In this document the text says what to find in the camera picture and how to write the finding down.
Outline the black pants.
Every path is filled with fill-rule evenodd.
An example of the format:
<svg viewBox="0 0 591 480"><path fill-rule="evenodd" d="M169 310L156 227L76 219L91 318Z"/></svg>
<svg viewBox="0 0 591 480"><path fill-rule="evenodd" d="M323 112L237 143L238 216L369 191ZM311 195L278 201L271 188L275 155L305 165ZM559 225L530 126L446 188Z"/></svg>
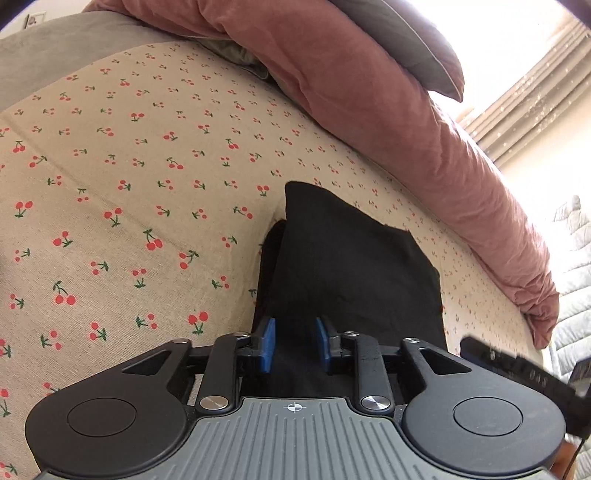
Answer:
<svg viewBox="0 0 591 480"><path fill-rule="evenodd" d="M447 347L440 275L410 232L377 222L315 185L293 181L284 193L287 217L263 242L252 321L276 321L273 366L270 373L247 375L242 395L353 395L351 376L322 368L318 317L383 345L416 337Z"/></svg>

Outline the cherry print bed sheet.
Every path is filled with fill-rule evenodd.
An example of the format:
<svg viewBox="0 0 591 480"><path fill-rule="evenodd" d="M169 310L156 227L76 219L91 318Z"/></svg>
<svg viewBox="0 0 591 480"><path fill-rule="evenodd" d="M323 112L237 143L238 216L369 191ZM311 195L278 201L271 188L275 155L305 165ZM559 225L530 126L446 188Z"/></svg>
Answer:
<svg viewBox="0 0 591 480"><path fill-rule="evenodd" d="M412 233L441 276L450 350L474 335L540 359L471 251L382 168L242 69L148 43L1 115L3 478L37 474L24 426L39 400L168 340L249 327L291 180Z"/></svg>

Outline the grey curtain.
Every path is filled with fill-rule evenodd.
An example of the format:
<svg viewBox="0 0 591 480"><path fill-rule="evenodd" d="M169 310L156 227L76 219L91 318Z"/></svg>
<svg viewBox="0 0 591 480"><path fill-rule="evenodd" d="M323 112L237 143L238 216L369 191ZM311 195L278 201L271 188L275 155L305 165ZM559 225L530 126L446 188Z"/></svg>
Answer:
<svg viewBox="0 0 591 480"><path fill-rule="evenodd" d="M462 127L497 165L513 159L590 89L590 28L572 16L558 39L492 105L470 113Z"/></svg>

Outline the pink duvet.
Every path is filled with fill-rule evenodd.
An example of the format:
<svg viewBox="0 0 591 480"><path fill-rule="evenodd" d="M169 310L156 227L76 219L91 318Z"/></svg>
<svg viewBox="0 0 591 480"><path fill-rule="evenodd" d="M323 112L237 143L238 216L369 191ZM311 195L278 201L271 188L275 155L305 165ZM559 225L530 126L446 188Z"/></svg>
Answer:
<svg viewBox="0 0 591 480"><path fill-rule="evenodd" d="M397 178L472 249L537 348L559 316L549 251L498 169L420 82L328 1L93 1L164 32L230 40L322 128Z"/></svg>

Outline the purple grey pillow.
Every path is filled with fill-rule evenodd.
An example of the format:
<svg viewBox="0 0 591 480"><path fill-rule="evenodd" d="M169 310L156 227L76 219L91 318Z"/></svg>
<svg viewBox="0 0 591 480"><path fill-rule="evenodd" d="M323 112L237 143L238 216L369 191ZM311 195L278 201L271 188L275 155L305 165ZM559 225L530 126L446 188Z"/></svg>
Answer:
<svg viewBox="0 0 591 480"><path fill-rule="evenodd" d="M335 1L401 66L428 90L461 103L465 78L461 62L443 34L407 1Z"/></svg>

